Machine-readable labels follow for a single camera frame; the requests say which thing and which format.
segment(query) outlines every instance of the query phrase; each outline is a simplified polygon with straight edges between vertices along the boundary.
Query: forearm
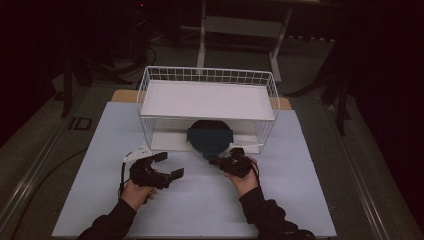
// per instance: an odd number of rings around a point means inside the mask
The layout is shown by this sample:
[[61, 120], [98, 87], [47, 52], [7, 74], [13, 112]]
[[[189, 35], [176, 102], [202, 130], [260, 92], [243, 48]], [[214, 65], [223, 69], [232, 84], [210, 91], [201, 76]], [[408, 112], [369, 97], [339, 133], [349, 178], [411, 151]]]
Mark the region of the forearm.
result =
[[274, 200], [265, 200], [261, 187], [256, 187], [240, 198], [249, 224], [259, 230], [259, 239], [281, 239], [285, 233], [297, 231], [296, 224], [285, 220], [286, 212]]
[[120, 199], [108, 215], [94, 220], [92, 226], [86, 229], [78, 239], [121, 240], [127, 235], [136, 213], [128, 203]]

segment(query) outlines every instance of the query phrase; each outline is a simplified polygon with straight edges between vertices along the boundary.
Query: white wire basket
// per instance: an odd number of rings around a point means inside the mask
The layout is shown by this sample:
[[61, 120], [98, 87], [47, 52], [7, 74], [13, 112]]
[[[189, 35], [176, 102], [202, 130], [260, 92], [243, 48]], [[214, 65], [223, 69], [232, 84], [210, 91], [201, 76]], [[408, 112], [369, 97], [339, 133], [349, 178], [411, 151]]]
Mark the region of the white wire basket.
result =
[[230, 148], [260, 153], [280, 109], [271, 72], [218, 68], [147, 67], [137, 103], [145, 140], [158, 151], [192, 151], [187, 129], [207, 119], [233, 130]]

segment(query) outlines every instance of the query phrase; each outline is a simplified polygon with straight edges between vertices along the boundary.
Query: wire basket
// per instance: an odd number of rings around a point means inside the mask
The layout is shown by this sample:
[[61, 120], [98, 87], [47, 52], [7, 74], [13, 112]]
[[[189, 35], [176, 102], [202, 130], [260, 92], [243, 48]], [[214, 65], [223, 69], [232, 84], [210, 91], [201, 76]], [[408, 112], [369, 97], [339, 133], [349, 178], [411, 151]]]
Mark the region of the wire basket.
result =
[[[221, 101], [227, 101], [228, 103], [233, 103], [234, 99], [238, 96], [243, 95], [244, 92], [247, 91], [256, 91], [255, 89], [258, 89], [258, 91], [262, 91], [262, 95], [266, 95], [266, 102], [263, 102], [263, 104], [259, 107], [256, 107], [256, 109], [252, 109], [253, 112], [257, 110], [262, 109], [269, 109], [269, 117], [267, 119], [254, 119], [250, 117], [228, 117], [228, 116], [221, 116], [221, 115], [198, 115], [198, 114], [192, 114], [192, 115], [185, 115], [185, 116], [176, 116], [178, 114], [169, 114], [166, 112], [166, 114], [158, 114], [158, 115], [149, 115], [146, 114], [145, 111], [143, 112], [143, 107], [147, 109], [147, 106], [145, 106], [146, 102], [149, 101], [150, 97], [152, 96], [152, 91], [150, 90], [149, 93], [149, 85], [152, 85], [152, 89], [156, 89], [156, 84], [173, 84], [172, 86], [175, 86], [175, 89], [178, 89], [176, 91], [182, 91], [181, 86], [182, 85], [190, 85], [195, 86], [197, 89], [221, 89], [225, 91], [235, 91], [237, 94], [233, 94], [236, 96], [229, 97], [228, 100]], [[185, 91], [184, 96], [180, 94], [180, 97], [187, 97], [187, 95], [190, 94], [198, 94], [198, 92], [191, 92], [191, 91]], [[166, 97], [167, 94], [164, 94], [164, 96], [160, 96], [160, 102], [166, 103]], [[179, 99], [173, 99], [172, 102], [169, 102], [170, 104], [174, 104], [178, 107], [179, 102], [183, 102], [183, 100], [180, 101]], [[193, 98], [192, 101], [188, 101], [188, 103], [185, 103], [188, 106], [185, 106], [184, 109], [191, 109], [195, 108], [196, 106], [193, 106], [191, 104], [199, 104], [196, 101], [196, 98]], [[185, 134], [187, 129], [193, 124], [195, 121], [199, 119], [220, 119], [226, 122], [230, 128], [234, 131], [235, 135], [235, 142], [234, 145], [236, 146], [243, 146], [245, 148], [246, 152], [250, 153], [260, 153], [262, 151], [262, 148], [268, 138], [268, 135], [271, 132], [271, 129], [274, 125], [275, 120], [278, 117], [278, 110], [280, 109], [280, 101], [279, 96], [277, 92], [277, 88], [275, 85], [274, 77], [271, 72], [266, 71], [251, 71], [251, 70], [237, 70], [237, 69], [218, 69], [218, 68], [188, 68], [188, 67], [158, 67], [158, 66], [150, 66], [145, 69], [143, 79], [140, 83], [140, 88], [137, 96], [137, 103], [138, 103], [138, 113], [140, 116], [141, 124], [144, 131], [144, 136], [146, 138], [146, 142], [149, 145], [149, 147], [152, 150], [181, 150], [181, 151], [190, 151], [189, 144], [186, 143]], [[170, 112], [174, 110], [174, 107], [168, 109]], [[182, 141], [184, 143], [181, 143], [182, 145], [186, 144], [187, 146], [184, 147], [177, 147], [174, 149], [173, 147], [159, 147], [158, 149], [155, 149], [155, 133], [162, 134], [166, 131], [172, 132], [172, 133], [180, 133], [181, 136], [184, 136], [184, 139], [181, 139], [181, 137], [178, 140], [175, 141]]]

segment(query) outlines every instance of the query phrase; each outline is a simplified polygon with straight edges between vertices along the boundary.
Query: white surface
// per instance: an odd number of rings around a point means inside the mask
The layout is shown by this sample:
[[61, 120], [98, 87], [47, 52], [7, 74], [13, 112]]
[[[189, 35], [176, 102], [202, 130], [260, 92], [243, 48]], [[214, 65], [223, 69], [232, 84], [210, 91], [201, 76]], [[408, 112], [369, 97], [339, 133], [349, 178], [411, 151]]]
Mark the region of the white surface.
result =
[[[122, 159], [143, 143], [137, 105], [108, 103], [53, 236], [78, 236], [117, 202]], [[275, 199], [286, 219], [317, 236], [335, 236], [322, 190], [294, 111], [281, 111], [258, 160], [265, 198]], [[183, 178], [160, 190], [137, 214], [129, 236], [159, 238], [255, 237], [234, 187], [206, 160], [170, 152], [156, 163], [162, 172], [184, 167]]]
[[265, 86], [151, 80], [142, 117], [274, 121]]

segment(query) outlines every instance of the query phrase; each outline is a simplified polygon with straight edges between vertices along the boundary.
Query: black cable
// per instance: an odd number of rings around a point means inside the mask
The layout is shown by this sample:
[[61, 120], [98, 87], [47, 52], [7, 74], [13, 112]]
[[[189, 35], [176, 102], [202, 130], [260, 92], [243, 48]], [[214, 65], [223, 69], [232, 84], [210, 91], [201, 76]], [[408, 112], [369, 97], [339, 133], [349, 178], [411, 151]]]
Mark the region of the black cable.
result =
[[125, 183], [128, 181], [128, 180], [124, 181], [124, 173], [125, 173], [125, 162], [122, 163], [122, 168], [121, 168], [121, 183], [119, 184], [118, 198], [121, 198], [122, 193], [124, 192]]
[[66, 159], [64, 159], [62, 162], [60, 162], [58, 165], [56, 165], [54, 168], [52, 168], [48, 173], [47, 173], [47, 175], [46, 176], [44, 176], [44, 178], [41, 180], [41, 182], [35, 187], [35, 189], [33, 190], [33, 192], [32, 192], [32, 195], [30, 196], [30, 198], [28, 199], [28, 201], [27, 201], [27, 203], [26, 203], [26, 205], [25, 205], [25, 207], [24, 207], [24, 210], [22, 211], [22, 213], [21, 213], [21, 216], [19, 217], [19, 220], [18, 220], [18, 222], [17, 222], [17, 225], [16, 225], [16, 227], [15, 227], [15, 229], [13, 230], [13, 234], [12, 234], [12, 237], [10, 238], [10, 239], [15, 239], [15, 237], [16, 237], [16, 234], [18, 233], [18, 230], [19, 230], [19, 226], [21, 225], [21, 223], [22, 223], [22, 220], [24, 219], [24, 216], [25, 216], [25, 214], [26, 214], [26, 212], [27, 212], [27, 210], [28, 210], [28, 208], [29, 208], [29, 206], [30, 206], [30, 204], [31, 204], [31, 202], [32, 202], [32, 200], [33, 200], [33, 198], [34, 198], [34, 196], [37, 194], [37, 192], [38, 192], [38, 190], [40, 190], [40, 187], [43, 185], [43, 183], [50, 177], [50, 175], [54, 172], [54, 171], [56, 171], [56, 169], [58, 169], [60, 166], [62, 166], [64, 163], [66, 163], [67, 161], [69, 161], [70, 159], [72, 159], [72, 158], [74, 158], [75, 156], [77, 156], [77, 155], [79, 155], [79, 154], [81, 154], [81, 153], [83, 153], [83, 152], [85, 152], [85, 151], [87, 151], [87, 149], [88, 148], [84, 148], [84, 149], [82, 149], [82, 150], [80, 150], [80, 151], [78, 151], [78, 152], [76, 152], [76, 153], [74, 153], [73, 155], [71, 155], [70, 157], [67, 157]]
[[[128, 0], [128, 11], [129, 14], [132, 16], [132, 23], [131, 23], [131, 36], [130, 36], [130, 48], [128, 50], [128, 58], [130, 58], [130, 56], [133, 54], [134, 51], [134, 38], [136, 38], [136, 33], [139, 33], [142, 37], [147, 35], [147, 20], [144, 16], [144, 14], [137, 9], [136, 4], [132, 2], [132, 0]], [[141, 39], [136, 39], [135, 42], [140, 42], [141, 44], [141, 48], [143, 49], [143, 40]], [[140, 71], [143, 68], [143, 63], [145, 61], [145, 56], [140, 53], [139, 56], [135, 57], [135, 60], [133, 61], [132, 64], [130, 64], [129, 66], [125, 66], [122, 68], [118, 68], [118, 69], [110, 69], [108, 68], [108, 70], [118, 76], [122, 75], [122, 74], [126, 74], [126, 73], [130, 73], [132, 71]], [[130, 73], [125, 77], [129, 77], [134, 75], [135, 73]]]
[[[148, 46], [148, 47], [147, 47], [147, 49], [150, 49], [150, 50], [153, 52], [153, 60], [152, 60], [152, 62], [149, 64], [149, 60], [148, 60], [148, 59], [146, 59], [146, 63], [147, 63], [147, 65], [148, 65], [148, 66], [153, 66], [153, 65], [155, 64], [155, 62], [156, 62], [157, 53], [156, 53], [156, 51], [155, 51], [152, 47], [150, 47], [150, 46]], [[141, 77], [140, 77], [140, 80], [138, 80], [137, 85], [135, 86], [135, 90], [138, 90], [138, 89], [140, 88], [140, 84], [141, 84], [141, 81], [142, 81], [142, 80], [143, 80], [143, 76], [141, 76]]]
[[253, 172], [255, 173], [256, 180], [258, 181], [258, 186], [261, 186], [261, 182], [259, 181], [259, 167], [258, 164], [254, 161], [251, 161], [251, 163], [255, 166], [252, 166]]
[[123, 76], [122, 78], [129, 78], [131, 76], [134, 76], [135, 74], [139, 73], [143, 69], [143, 67], [144, 66], [139, 67], [136, 71], [134, 71], [134, 72], [132, 72], [132, 73], [126, 75], [126, 76]]
[[[200, 30], [196, 30], [196, 31], [194, 31], [192, 33], [189, 33], [189, 34], [183, 36], [183, 37], [180, 37], [178, 40], [179, 41], [182, 41], [182, 40], [187, 39], [189, 37], [195, 36], [197, 33], [200, 33]], [[158, 37], [155, 37], [155, 38], [151, 39], [150, 42], [153, 43], [153, 44], [158, 44], [158, 45], [171, 45], [171, 44], [174, 44], [175, 43], [175, 41], [173, 41], [173, 40], [169, 40], [168, 42], [159, 42], [158, 40], [161, 39], [161, 38], [163, 38], [163, 37], [166, 37], [166, 36], [165, 35], [160, 35]]]

